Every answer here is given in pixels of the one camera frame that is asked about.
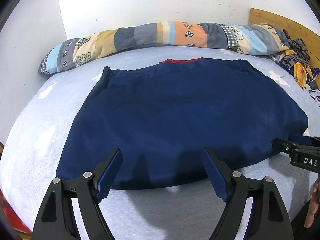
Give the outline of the person's right hand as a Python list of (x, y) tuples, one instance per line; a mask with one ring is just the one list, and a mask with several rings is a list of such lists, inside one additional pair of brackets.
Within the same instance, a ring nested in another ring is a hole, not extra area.
[(313, 184), (309, 209), (306, 215), (304, 228), (310, 228), (310, 226), (312, 226), (313, 224), (313, 221), (315, 220), (315, 215), (319, 208), (318, 189), (319, 189), (319, 178)]

